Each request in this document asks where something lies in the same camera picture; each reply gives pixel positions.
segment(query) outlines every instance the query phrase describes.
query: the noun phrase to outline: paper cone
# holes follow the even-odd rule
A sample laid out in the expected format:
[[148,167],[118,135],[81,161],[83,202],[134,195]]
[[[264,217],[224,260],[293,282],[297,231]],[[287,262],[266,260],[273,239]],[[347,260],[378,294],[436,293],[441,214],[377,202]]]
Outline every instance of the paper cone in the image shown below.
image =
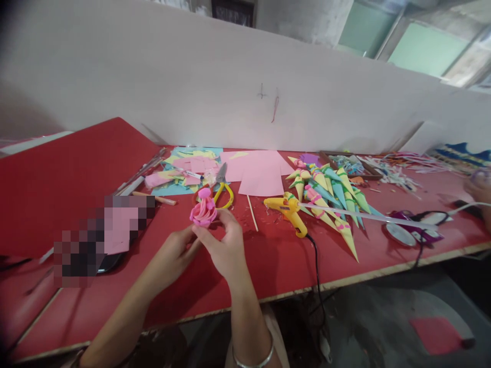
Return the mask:
[[[295,196],[294,196],[292,193],[290,193],[290,192],[285,192],[285,194],[284,194],[284,198],[285,198],[286,200],[290,200],[290,199],[292,199],[292,198],[295,198]],[[308,214],[309,216],[314,217],[314,215],[313,215],[313,214],[312,214],[312,213],[311,213],[311,212],[310,212],[310,211],[309,211],[307,208],[305,208],[305,207],[303,207],[303,206],[300,206],[300,210],[301,210],[301,211],[303,211],[303,212],[305,212],[305,213],[306,213],[306,214]]]
[[[311,201],[311,203],[322,207],[329,207],[329,205],[322,198],[322,196],[316,190],[314,190],[312,186],[307,185],[305,188],[307,189],[306,198],[308,198]],[[333,216],[334,219],[339,219],[337,214],[335,214],[333,211],[325,210],[325,212]]]
[[[333,206],[334,208],[337,208],[337,209],[340,209],[340,210],[345,210],[345,209],[343,208],[343,206],[341,206],[340,204],[333,203],[333,204],[332,204],[332,206]],[[343,221],[346,221],[346,215],[345,215],[345,214],[339,214],[339,215],[340,215],[340,217],[343,219]]]
[[343,186],[348,190],[349,194],[354,196],[353,188],[351,187],[351,183],[349,182],[349,179],[348,179],[348,174],[346,174],[346,171],[344,171],[344,168],[340,168],[338,170],[338,175],[341,178],[341,182],[343,183]]
[[341,224],[338,226],[338,231],[343,236],[343,239],[346,242],[346,244],[348,244],[349,250],[351,251],[351,253],[353,253],[356,261],[360,263],[360,261],[358,260],[358,255],[356,254],[356,248],[354,247],[353,235],[351,234],[351,227],[348,224],[347,225]]
[[314,180],[318,182],[321,187],[323,187],[325,190],[328,190],[326,178],[324,174],[319,170],[319,168],[314,164],[310,164],[307,167],[310,169],[310,174],[312,175],[312,178],[314,178]]
[[[306,188],[307,188],[307,196],[309,197],[311,202],[313,202],[314,204],[319,205],[319,206],[326,206],[327,205],[326,202],[322,199],[321,195],[319,193],[317,193],[311,186],[306,186]],[[316,212],[314,212],[314,210],[319,210],[320,212],[317,212],[317,213],[319,213],[319,215],[317,215]],[[312,209],[312,212],[314,214],[316,214],[316,218],[320,218],[321,220],[324,221],[324,219],[322,218],[322,215],[321,215],[322,212],[324,212],[323,210]],[[341,233],[344,241],[346,242],[346,244],[348,244],[349,249],[353,253],[354,258],[359,263],[358,255],[356,254],[356,248],[354,247],[353,235],[351,234],[351,227],[349,226],[349,224],[346,221],[341,220],[332,211],[325,211],[325,212],[334,217],[335,222],[336,222],[335,223],[335,225],[336,225],[335,229]],[[329,223],[328,221],[324,221],[324,222],[326,222],[329,226],[332,226],[331,225],[332,221],[330,221],[331,223]]]
[[293,162],[293,164],[296,166],[296,167],[299,167],[299,168],[304,168],[305,167],[305,163],[298,159],[298,158],[294,158],[294,157],[290,157],[288,156],[288,159]]
[[298,193],[298,200],[301,202],[302,201],[302,195],[303,195],[303,187],[304,187],[304,182],[300,176],[297,176],[295,180],[293,181],[292,185],[290,185],[290,188],[295,187]]
[[[356,212],[360,213],[360,207],[358,207],[357,204],[354,206],[354,209],[356,210]],[[357,218],[358,218],[358,222],[362,226],[363,230],[365,230],[365,225],[363,224],[363,219],[361,217],[357,217]]]
[[332,190],[334,191],[335,197],[338,199],[338,201],[341,203],[345,210],[348,209],[346,207],[346,200],[344,199],[344,191],[343,191],[343,185],[341,184],[340,181],[333,181],[332,182]]
[[310,179],[308,181],[308,183],[324,199],[326,199],[326,200],[328,200],[328,201],[330,201],[332,203],[340,204],[340,202],[337,199],[335,199],[333,196],[331,196],[330,193],[327,190],[325,190],[323,187],[321,187],[318,182],[314,181],[313,179]]
[[354,191],[354,198],[356,199],[360,208],[366,213],[371,214],[370,206],[368,205],[367,199],[365,198],[365,194],[359,189]]
[[[356,210],[354,209],[355,202],[353,200],[353,197],[351,196],[351,194],[345,188],[343,188],[343,189],[344,189],[344,198],[346,200],[346,206],[348,207],[348,211],[356,212]],[[353,216],[353,215],[350,215],[350,216],[353,219],[354,224],[356,225],[356,227],[360,227],[358,225],[358,218],[356,218],[356,216]]]
[[326,180],[327,191],[333,196],[334,192],[332,191],[331,179],[324,175],[324,179]]
[[304,180],[310,179],[312,176],[307,170],[300,170],[300,177]]
[[321,172],[327,176],[331,180],[336,180],[336,181],[342,181],[342,179],[339,177],[336,172],[332,169],[332,167],[329,164],[325,164],[323,167],[320,168]]
[[336,227],[334,222],[331,220],[331,218],[326,214],[325,211],[323,211],[321,209],[312,209],[312,212],[315,215],[316,219],[325,222],[330,227],[332,227],[334,230],[338,231],[338,228]]
[[291,173],[289,176],[287,176],[287,179],[293,179],[295,176],[300,175],[300,169],[295,170],[293,173]]
[[368,208],[370,208],[370,213],[371,214],[374,214],[374,215],[377,215],[377,216],[385,216],[384,214],[382,214],[381,212],[379,212],[375,208],[373,208],[371,205],[368,205]]

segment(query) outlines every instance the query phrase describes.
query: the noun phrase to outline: yellow scissors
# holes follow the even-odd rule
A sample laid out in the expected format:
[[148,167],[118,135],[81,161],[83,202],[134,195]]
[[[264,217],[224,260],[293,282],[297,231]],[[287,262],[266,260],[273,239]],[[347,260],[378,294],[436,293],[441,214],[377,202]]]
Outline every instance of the yellow scissors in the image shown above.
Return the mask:
[[[216,203],[218,201],[220,194],[224,191],[225,188],[227,189],[227,192],[229,192],[229,194],[230,194],[230,199],[226,205],[224,205],[223,207],[218,207],[218,208],[228,208],[234,202],[234,192],[232,192],[232,189],[230,189],[230,186],[227,184],[227,181],[225,180],[225,173],[226,172],[227,172],[227,163],[224,163],[221,166],[221,168],[218,171],[218,174],[216,176],[216,182],[220,183],[220,188],[218,188],[218,190],[216,191],[216,194],[215,194],[215,197],[213,198],[213,200]],[[197,195],[198,195],[198,192],[194,193],[193,202],[197,202],[196,201]]]

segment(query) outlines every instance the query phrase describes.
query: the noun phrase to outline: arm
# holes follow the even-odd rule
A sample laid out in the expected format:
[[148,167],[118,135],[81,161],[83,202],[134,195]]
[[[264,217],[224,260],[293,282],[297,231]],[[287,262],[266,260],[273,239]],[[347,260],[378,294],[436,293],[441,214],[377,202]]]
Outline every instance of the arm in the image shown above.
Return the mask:
[[[491,204],[491,182],[484,175],[478,175],[474,180],[467,180],[464,183],[464,189],[468,192],[476,202]],[[482,216],[484,224],[489,233],[491,233],[491,207],[482,206]]]
[[177,280],[196,255],[199,240],[186,250],[192,236],[188,227],[167,238],[82,355],[81,367],[112,367],[133,351],[151,301]]
[[[218,210],[218,215],[226,230],[222,241],[205,228],[194,226],[193,231],[229,285],[234,355],[242,364],[255,366],[267,358],[273,342],[247,268],[242,228],[229,211]],[[281,367],[276,351],[267,367]]]

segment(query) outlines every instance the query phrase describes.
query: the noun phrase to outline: wooden stick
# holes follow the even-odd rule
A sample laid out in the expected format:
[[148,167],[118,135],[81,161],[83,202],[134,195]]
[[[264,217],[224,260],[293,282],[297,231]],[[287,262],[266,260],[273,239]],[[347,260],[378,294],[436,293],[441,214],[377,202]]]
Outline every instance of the wooden stick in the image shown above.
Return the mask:
[[257,228],[256,218],[254,217],[254,211],[252,210],[251,199],[249,198],[249,195],[247,196],[247,201],[249,202],[249,208],[251,209],[251,215],[252,215],[252,219],[254,220],[254,226],[256,227],[256,231],[259,232],[259,229]]

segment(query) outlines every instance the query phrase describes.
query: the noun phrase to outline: yellow glue gun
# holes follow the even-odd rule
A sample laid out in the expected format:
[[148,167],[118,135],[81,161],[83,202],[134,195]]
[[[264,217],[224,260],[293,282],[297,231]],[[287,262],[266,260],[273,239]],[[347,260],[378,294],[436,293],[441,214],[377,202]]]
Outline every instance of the yellow glue gun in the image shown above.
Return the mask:
[[285,198],[267,198],[264,200],[264,205],[266,207],[278,210],[285,215],[297,231],[297,236],[299,238],[305,238],[307,235],[307,227],[297,213],[300,210],[298,203],[297,198],[292,198],[290,200]]

